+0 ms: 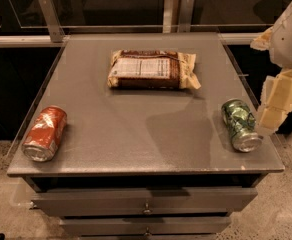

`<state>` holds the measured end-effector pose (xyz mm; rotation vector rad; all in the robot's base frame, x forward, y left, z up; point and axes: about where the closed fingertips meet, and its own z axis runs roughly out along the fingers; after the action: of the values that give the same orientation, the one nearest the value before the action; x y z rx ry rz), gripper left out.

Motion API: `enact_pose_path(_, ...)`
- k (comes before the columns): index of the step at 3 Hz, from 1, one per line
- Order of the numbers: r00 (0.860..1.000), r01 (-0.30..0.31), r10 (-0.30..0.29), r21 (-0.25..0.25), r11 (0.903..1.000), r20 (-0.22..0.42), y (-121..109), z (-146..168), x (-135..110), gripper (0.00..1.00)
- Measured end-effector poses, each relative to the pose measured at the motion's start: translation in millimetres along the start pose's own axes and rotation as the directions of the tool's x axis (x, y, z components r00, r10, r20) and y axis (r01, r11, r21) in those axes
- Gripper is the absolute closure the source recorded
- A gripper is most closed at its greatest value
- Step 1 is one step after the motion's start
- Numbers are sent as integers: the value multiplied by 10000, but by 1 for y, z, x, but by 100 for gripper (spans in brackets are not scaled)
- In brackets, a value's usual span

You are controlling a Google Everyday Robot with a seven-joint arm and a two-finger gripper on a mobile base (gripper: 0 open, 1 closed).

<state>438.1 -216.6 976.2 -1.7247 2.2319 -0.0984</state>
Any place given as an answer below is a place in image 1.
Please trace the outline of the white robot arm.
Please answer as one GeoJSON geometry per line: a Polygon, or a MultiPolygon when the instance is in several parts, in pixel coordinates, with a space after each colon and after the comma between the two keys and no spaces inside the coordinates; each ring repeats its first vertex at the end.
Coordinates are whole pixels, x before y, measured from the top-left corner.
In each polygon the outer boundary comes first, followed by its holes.
{"type": "Polygon", "coordinates": [[[250,47],[268,50],[270,61],[280,67],[275,77],[266,77],[257,110],[257,132],[271,135],[292,112],[292,1],[274,25],[255,38],[250,47]]]}

